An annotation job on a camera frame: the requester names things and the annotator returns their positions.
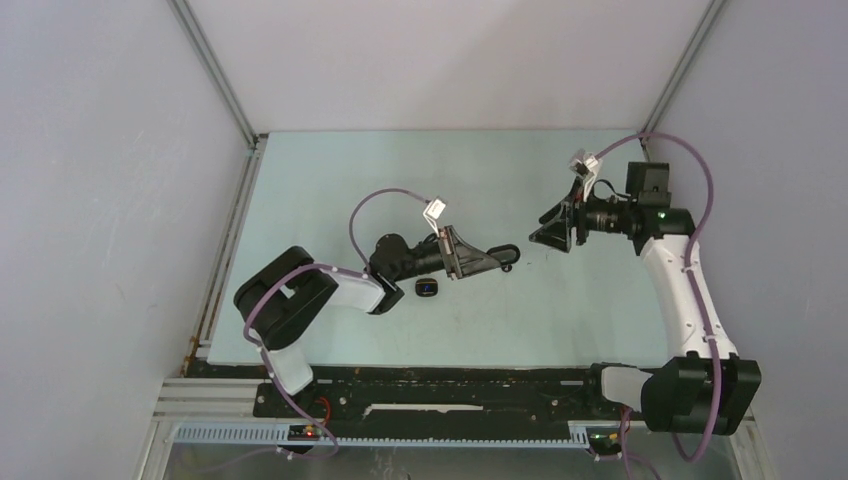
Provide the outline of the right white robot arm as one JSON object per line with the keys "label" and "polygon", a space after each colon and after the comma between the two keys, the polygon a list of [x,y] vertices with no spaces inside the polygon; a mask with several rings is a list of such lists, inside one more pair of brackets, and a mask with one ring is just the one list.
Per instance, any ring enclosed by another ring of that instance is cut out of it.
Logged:
{"label": "right white robot arm", "polygon": [[569,193],[543,214],[533,243],[568,253],[592,232],[625,236],[643,262],[660,304],[669,360],[648,372],[595,364],[593,383],[581,392],[585,411],[606,418],[620,405],[641,414],[655,432],[730,436],[746,416],[762,374],[742,359],[726,335],[706,286],[696,225],[685,208],[671,205],[666,163],[631,162],[625,191],[602,198],[601,162],[571,162]]}

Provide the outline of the black gold-striped charging case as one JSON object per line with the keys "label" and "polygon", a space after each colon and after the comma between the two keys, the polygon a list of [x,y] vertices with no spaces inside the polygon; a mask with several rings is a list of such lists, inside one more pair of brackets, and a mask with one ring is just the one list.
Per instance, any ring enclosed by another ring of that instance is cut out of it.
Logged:
{"label": "black gold-striped charging case", "polygon": [[438,294],[438,292],[438,281],[433,278],[420,278],[415,282],[415,293],[419,297],[434,297]]}

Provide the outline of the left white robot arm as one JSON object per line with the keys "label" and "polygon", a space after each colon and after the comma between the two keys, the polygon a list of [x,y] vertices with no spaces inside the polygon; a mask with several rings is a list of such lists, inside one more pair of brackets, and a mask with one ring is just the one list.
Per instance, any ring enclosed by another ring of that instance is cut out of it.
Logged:
{"label": "left white robot arm", "polygon": [[318,263],[301,246],[293,246],[244,282],[233,304],[244,321],[243,335],[252,343],[272,380],[278,404],[292,416],[304,416],[316,403],[312,367],[299,339],[327,306],[349,307],[382,315],[404,296],[400,282],[413,279],[424,296],[435,291],[424,279],[439,271],[451,280],[494,270],[508,272],[520,259],[514,244],[481,250],[465,242],[454,227],[431,233],[416,245],[399,234],[382,236],[361,271]]}

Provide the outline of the black oval charging case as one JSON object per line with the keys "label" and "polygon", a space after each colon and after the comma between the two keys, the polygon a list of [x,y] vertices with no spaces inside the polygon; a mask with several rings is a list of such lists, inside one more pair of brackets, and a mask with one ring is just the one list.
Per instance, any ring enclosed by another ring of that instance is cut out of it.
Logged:
{"label": "black oval charging case", "polygon": [[512,265],[520,259],[521,251],[514,244],[504,244],[490,248],[486,254],[496,259],[501,265]]}

